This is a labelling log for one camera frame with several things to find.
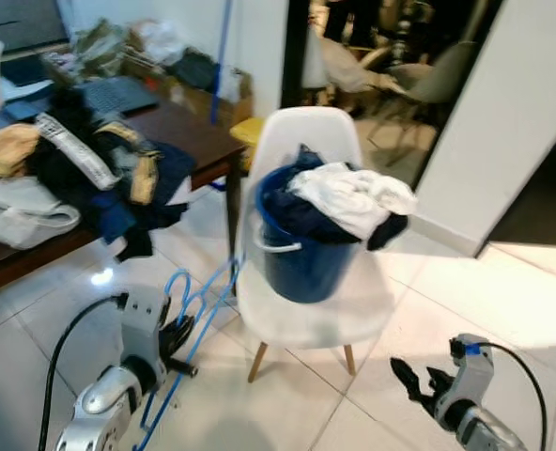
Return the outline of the white printed T-shirt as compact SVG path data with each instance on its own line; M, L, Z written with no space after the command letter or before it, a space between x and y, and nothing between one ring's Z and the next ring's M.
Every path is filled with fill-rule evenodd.
M304 199L355 238L368 240L395 215L417 210L417 197L403 181L346 163L303 169L287 182L286 191Z

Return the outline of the white shell chair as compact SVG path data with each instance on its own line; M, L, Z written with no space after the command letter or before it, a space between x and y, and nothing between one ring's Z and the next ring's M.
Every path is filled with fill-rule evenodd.
M355 121L343 109L291 107L267 117L254 148L251 171L240 185L239 205L231 208L231 213L237 214L237 310L245 328L269 348L346 347L348 361L362 362L368 353L355 351L355 345L380 338L404 292L402 284L382 271L377 254L364 250L352 254L342 271L341 284L320 303L291 302L278 295L264 275L256 195L262 178L294 163L303 145L326 163L363 163Z

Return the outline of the blue plastic bucket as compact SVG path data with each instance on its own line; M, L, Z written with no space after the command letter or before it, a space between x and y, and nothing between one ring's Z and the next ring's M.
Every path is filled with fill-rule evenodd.
M262 280L275 293L294 303L320 303L333 296L359 243L324 243L286 231L274 218L275 210L264 205L264 196L286 186L294 176L291 164L273 169L257 185L254 194L259 219L253 242L259 249Z

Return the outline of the dark navy garment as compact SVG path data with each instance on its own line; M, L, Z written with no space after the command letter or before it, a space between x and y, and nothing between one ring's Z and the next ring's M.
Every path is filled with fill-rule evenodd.
M297 154L294 163L291 163L289 166L295 168L294 175L296 175L296 173L303 171L303 169L313 169L325 163L325 160L319 154L303 145L300 146L299 154ZM354 163L333 163L346 163L352 169L364 169ZM264 196L264 205L275 210L274 218L277 219L278 224L285 228L286 231L295 233L295 235L313 238L316 241L324 241L324 243L359 243L368 252L376 252L385 248L389 241L401 235L404 229L407 229L409 226L410 215L395 215L393 219L387 220L386 223L380 225L377 231L374 232L374 235L368 238L368 240L355 238L331 222L330 219L327 219L311 203L297 198L292 193L288 193L286 186L278 189L277 193L266 194Z

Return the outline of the navy clothes pile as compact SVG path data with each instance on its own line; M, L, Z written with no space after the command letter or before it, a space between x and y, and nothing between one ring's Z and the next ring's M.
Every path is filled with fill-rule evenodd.
M95 116L76 87L55 91L35 117L40 142L26 168L118 261L152 257L150 232L172 226L188 209L195 162L184 150L146 138L123 117Z

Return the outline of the grey garment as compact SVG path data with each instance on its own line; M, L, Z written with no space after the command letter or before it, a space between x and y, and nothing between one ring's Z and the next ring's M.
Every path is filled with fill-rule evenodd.
M16 250L34 248L80 222L80 212L55 198L38 178L0 179L0 243Z

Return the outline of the dark wooden table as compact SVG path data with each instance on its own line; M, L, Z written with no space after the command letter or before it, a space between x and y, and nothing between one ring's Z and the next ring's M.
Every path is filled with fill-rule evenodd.
M136 109L125 121L146 138L169 143L191 155L196 162L192 174L194 189L209 185L218 178L225 178L224 210L229 231L227 252L234 257L242 194L240 163L245 151L243 143L219 126L209 124L188 109L166 100L159 100L150 108ZM98 237L97 233L79 227L28 250L15 250L0 244L0 288L49 265L55 259L75 252Z

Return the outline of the yellow container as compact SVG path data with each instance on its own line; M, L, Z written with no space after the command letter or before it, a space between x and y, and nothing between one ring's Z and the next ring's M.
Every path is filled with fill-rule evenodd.
M239 124L231 126L229 133L232 137L240 141L245 146L244 153L242 154L242 160L240 160L240 167L242 171L248 173L251 171L251 166L253 158L255 155L255 148L261 133L265 128L264 117L248 117L241 121Z

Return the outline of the brown cardboard boxes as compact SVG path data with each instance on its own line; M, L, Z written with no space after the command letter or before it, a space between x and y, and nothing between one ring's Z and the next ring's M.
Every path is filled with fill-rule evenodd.
M202 117L224 129L239 124L253 116L254 98L251 74L239 69L223 69L219 102L212 112L212 99L209 93L186 86L172 77L169 66L162 66L146 60L131 46L125 48L122 73L137 79L152 90L158 98L178 104L188 109L194 116Z

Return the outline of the tan garment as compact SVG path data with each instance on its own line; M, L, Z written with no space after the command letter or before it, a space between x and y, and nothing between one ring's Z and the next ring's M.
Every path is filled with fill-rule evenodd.
M0 129L0 178L28 175L26 159L40 142L37 126L16 123Z

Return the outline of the black garment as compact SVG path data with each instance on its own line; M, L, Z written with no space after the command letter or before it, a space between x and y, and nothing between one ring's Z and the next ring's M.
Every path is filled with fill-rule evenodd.
M188 47L167 71L184 85L210 93L220 69L221 65L214 63L212 57Z

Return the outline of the white plastic bag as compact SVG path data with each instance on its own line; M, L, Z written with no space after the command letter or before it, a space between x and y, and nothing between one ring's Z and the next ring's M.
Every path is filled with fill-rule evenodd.
M187 44L170 23L140 19L129 25L129 31L129 46L154 64L174 65L182 59L187 49Z

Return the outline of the green camouflage bag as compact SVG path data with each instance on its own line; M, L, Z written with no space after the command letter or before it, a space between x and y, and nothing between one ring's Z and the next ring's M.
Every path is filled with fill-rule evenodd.
M122 72L129 31L100 18L93 27L77 33L73 44L73 74L79 79L111 78Z

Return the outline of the grey shell chair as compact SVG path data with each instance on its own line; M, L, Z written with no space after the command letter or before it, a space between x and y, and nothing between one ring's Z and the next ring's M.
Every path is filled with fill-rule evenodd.
M416 112L454 101L461 93L464 72L476 52L476 42L459 41L445 49L434 65L401 64L387 73L372 74L371 86L377 88L382 98L387 96L395 102L394 110L382 116L379 123L393 121L401 128L394 146L390 147L385 166L394 166L408 155L401 146L409 129L408 123L414 120Z

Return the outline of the beige garment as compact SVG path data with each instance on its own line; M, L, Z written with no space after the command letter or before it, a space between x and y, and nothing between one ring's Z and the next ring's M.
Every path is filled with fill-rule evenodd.
M373 71L394 50L386 38L381 38L382 46L365 52L361 59L342 43L325 38L316 38L313 49L319 52L319 63L326 81L346 93L363 93L373 89L401 90L395 85L390 74Z

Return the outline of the dark monitor screen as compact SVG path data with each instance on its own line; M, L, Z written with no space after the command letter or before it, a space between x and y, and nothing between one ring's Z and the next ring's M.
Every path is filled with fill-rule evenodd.
M0 0L0 42L5 51L68 41L56 0Z

